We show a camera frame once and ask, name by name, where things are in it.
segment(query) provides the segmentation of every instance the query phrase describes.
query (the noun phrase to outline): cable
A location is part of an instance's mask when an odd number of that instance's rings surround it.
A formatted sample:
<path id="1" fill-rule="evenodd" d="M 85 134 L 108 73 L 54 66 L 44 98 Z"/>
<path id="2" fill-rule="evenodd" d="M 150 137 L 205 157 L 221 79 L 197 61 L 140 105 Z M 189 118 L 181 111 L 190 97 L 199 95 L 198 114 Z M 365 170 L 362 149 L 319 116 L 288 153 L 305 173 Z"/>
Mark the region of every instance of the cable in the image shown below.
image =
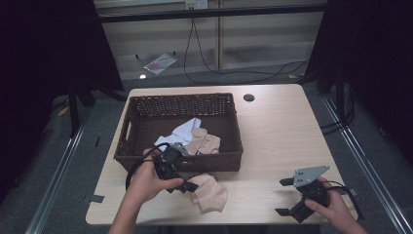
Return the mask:
<path id="1" fill-rule="evenodd" d="M 159 147 L 164 146 L 164 145 L 168 146 L 169 144 L 165 142 L 165 143 L 160 143 L 160 144 L 158 144 L 158 145 L 153 146 L 153 147 L 152 147 L 148 152 L 146 152 L 140 159 L 138 159 L 138 160 L 133 164 L 133 166 L 131 166 L 130 170 L 128 171 L 127 179 L 126 179 L 126 181 L 125 181 L 126 190 L 128 190 L 128 188 L 129 188 L 129 186 L 130 186 L 130 184 L 131 184 L 131 177 L 132 177 L 133 174 L 136 172 L 137 168 L 139 168 L 139 167 L 143 164 L 145 158 L 147 158 L 153 151 L 155 151 L 156 149 L 159 149 Z"/>
<path id="2" fill-rule="evenodd" d="M 350 189 L 348 187 L 343 186 L 343 185 L 341 185 L 341 186 L 332 186 L 332 187 L 325 188 L 325 191 L 337 190 L 337 189 L 341 189 L 341 190 L 345 191 L 347 193 L 347 195 L 349 195 L 349 198 L 352 201 L 353 206 L 355 207 L 355 210 L 356 210 L 357 215 L 358 215 L 357 220 L 365 219 L 364 215 L 361 212 L 361 209 L 358 206 L 358 203 L 356 202 L 355 196 L 353 196 L 352 192 L 350 191 Z"/>
<path id="3" fill-rule="evenodd" d="M 335 128 L 333 130 L 322 133 L 324 136 L 328 135 L 328 134 L 331 134 L 331 133 L 334 133 L 338 130 L 342 130 L 346 127 L 349 127 L 349 125 L 353 122 L 353 120 L 355 118 L 355 93 L 354 93 L 353 89 L 349 88 L 349 90 L 350 90 L 350 95 L 349 95 L 349 99 L 347 101 L 347 113 L 348 114 L 345 117 L 345 123 L 339 121 L 339 122 L 335 122 L 335 123 L 328 124 L 328 125 L 325 125 L 325 126 L 321 126 L 320 127 L 321 129 L 325 129 L 325 128 L 333 127 L 335 125 L 340 125 L 339 127 Z"/>
<path id="4" fill-rule="evenodd" d="M 192 32 L 194 31 L 194 29 L 195 29 L 195 34 L 196 34 L 196 36 L 197 36 L 198 47 L 199 47 L 199 51 L 200 51 L 200 54 L 201 54 L 201 58 L 202 58 L 202 60 L 203 60 L 203 63 L 204 63 L 204 65 L 205 65 L 205 67 L 206 67 L 210 72 L 215 73 L 215 74 L 219 74 L 219 75 L 236 74 L 236 73 L 252 73 L 252 74 L 265 74 L 265 75 L 270 75 L 269 77 L 265 77 L 265 78 L 263 78 L 263 79 L 258 79 L 258 80 L 249 81 L 249 82 L 235 82 L 235 83 L 232 83 L 232 84 L 249 84 L 249 83 L 255 83 L 255 82 L 265 81 L 265 80 L 271 79 L 271 78 L 273 78 L 273 77 L 276 77 L 276 76 L 278 76 L 278 75 L 284 75 L 284 74 L 288 74 L 288 73 L 294 72 L 294 71 L 298 70 L 301 66 L 303 66 L 306 62 L 309 61 L 309 60 L 307 59 L 307 60 L 304 60 L 304 61 L 293 61 L 293 62 L 286 63 L 286 64 L 284 64 L 284 65 L 281 67 L 281 69 L 280 69 L 278 72 L 276 72 L 276 73 L 273 73 L 273 72 L 261 72 L 261 71 L 228 71 L 228 72 L 218 72 L 218 71 L 214 71 L 214 70 L 212 70 L 212 69 L 209 68 L 209 66 L 207 65 L 207 63 L 206 63 L 206 61 L 205 61 L 205 59 L 204 59 L 204 54 L 203 54 L 203 51 L 202 51 L 200 38 L 199 38 L 199 36 L 198 36 L 197 26 L 195 25 L 194 19 L 192 19 L 191 31 L 190 31 L 190 33 L 189 33 L 188 44 L 187 44 L 186 50 L 185 50 L 183 69 L 184 69 L 184 72 L 185 72 L 186 77 L 187 77 L 190 81 L 192 81 L 192 82 L 194 82 L 194 83 L 199 83 L 199 84 L 212 84 L 212 85 L 213 85 L 213 84 L 220 84 L 220 83 L 213 83 L 213 82 L 195 81 L 195 80 L 191 79 L 191 77 L 189 77 L 189 74 L 188 74 L 187 71 L 186 71 L 186 58 L 187 58 L 187 54 L 188 54 L 189 45 L 190 45 L 190 42 L 191 42 Z M 288 72 L 282 73 L 282 70 L 283 70 L 287 65 L 290 65 L 290 64 L 293 64 L 293 63 L 298 63 L 298 62 L 301 63 L 298 67 L 296 67 L 295 69 L 290 70 L 290 71 L 288 71 Z"/>
<path id="5" fill-rule="evenodd" d="M 336 182 L 336 181 L 334 181 L 334 180 L 324 181 L 323 183 L 327 183 L 327 182 L 328 182 L 328 183 L 335 183 L 335 184 L 338 184 L 338 185 L 344 187 L 344 185 L 343 185 L 342 183 Z"/>

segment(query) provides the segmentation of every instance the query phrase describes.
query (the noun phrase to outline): table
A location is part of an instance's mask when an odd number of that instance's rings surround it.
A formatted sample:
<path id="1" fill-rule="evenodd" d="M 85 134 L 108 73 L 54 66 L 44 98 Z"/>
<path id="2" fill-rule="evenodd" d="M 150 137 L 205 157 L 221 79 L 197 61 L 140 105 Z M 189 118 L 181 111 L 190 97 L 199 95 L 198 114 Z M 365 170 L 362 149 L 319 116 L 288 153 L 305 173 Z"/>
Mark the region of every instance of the table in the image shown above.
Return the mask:
<path id="1" fill-rule="evenodd" d="M 290 216 L 279 216 L 274 208 L 292 208 L 301 199 L 293 187 L 282 187 L 280 179 L 294 170 L 329 165 L 323 176 L 342 182 L 319 125 L 301 86 L 250 85 L 187 88 L 137 89 L 130 97 L 232 93 L 244 148 L 239 172 L 213 173 L 228 190 L 222 213 L 202 214 L 190 193 L 161 191 L 145 203 L 136 223 L 148 225 L 296 224 Z M 254 95 L 245 101 L 244 95 Z M 126 108 L 121 116 L 94 194 L 102 203 L 91 203 L 86 221 L 111 224 L 125 194 L 127 172 L 113 159 Z M 304 223 L 322 223 L 313 214 Z"/>

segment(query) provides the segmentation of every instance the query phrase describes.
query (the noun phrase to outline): cloth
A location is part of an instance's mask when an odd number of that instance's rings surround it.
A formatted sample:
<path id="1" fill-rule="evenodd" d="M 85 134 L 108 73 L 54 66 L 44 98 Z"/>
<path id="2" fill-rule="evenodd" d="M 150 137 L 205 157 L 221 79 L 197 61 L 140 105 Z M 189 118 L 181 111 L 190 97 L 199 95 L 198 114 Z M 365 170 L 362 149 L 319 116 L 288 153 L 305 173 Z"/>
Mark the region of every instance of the cloth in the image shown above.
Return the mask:
<path id="1" fill-rule="evenodd" d="M 194 176 L 188 181 L 199 185 L 192 193 L 194 204 L 199 204 L 203 213 L 222 212 L 228 199 L 228 191 L 208 174 Z"/>
<path id="2" fill-rule="evenodd" d="M 191 155 L 217 154 L 220 143 L 220 137 L 209 135 L 206 129 L 194 128 L 192 129 L 192 140 L 185 148 Z"/>
<path id="3" fill-rule="evenodd" d="M 199 128 L 201 126 L 201 120 L 193 118 L 188 122 L 176 127 L 170 136 L 159 136 L 155 145 L 160 143 L 182 143 L 184 146 L 188 145 L 192 140 L 192 129 Z M 166 146 L 162 146 L 160 149 L 165 150 Z"/>

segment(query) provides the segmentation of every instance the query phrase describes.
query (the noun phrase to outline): wicker basket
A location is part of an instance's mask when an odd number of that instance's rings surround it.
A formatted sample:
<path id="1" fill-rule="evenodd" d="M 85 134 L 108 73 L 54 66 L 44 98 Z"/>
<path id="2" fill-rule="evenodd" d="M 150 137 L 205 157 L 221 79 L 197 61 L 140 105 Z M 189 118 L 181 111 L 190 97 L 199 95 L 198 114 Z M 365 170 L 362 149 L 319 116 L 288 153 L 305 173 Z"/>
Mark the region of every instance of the wicker basket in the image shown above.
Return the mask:
<path id="1" fill-rule="evenodd" d="M 159 136 L 197 117 L 201 128 L 221 138 L 220 153 L 185 156 L 181 172 L 236 172 L 243 146 L 232 94 L 130 97 L 115 159 L 128 171 Z"/>

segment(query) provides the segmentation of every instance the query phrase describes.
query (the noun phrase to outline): wall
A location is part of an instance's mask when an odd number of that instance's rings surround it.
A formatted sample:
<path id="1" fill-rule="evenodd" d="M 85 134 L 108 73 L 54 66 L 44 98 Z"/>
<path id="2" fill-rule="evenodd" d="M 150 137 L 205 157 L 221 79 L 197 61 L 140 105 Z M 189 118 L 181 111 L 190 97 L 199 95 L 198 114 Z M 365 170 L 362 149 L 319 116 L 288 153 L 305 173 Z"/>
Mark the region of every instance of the wall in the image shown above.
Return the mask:
<path id="1" fill-rule="evenodd" d="M 94 2 L 100 15 L 185 9 L 184 1 L 179 0 L 94 0 Z M 208 7 L 210 9 L 245 8 L 322 4 L 325 2 L 326 0 L 209 0 Z M 269 60 L 272 63 L 284 63 L 307 59 L 316 40 L 321 18 L 322 13 L 306 13 L 195 19 L 195 23 L 207 63 L 214 68 L 234 68 L 237 67 L 234 65 L 235 63 L 238 66 L 268 65 Z M 129 59 L 125 58 L 132 59 L 134 55 L 139 55 L 141 58 L 152 58 L 146 56 L 159 56 L 163 53 L 171 54 L 173 52 L 179 56 L 182 55 L 188 45 L 191 20 L 117 22 L 106 23 L 103 27 L 115 60 L 119 64 L 120 72 L 122 72 L 123 67 L 131 69 L 125 63 L 125 60 Z M 296 45 L 297 49 L 295 50 L 299 50 L 300 53 L 291 52 L 291 45 Z M 194 32 L 188 51 L 189 54 L 195 54 L 198 50 L 199 46 Z M 247 53 L 249 57 L 243 62 L 239 60 L 240 55 L 234 55 L 234 52 L 243 52 L 243 57 Z M 290 56 L 277 58 L 277 56 L 281 56 L 280 53 Z M 197 62 L 193 61 L 192 66 L 202 67 L 202 61 L 197 59 Z"/>

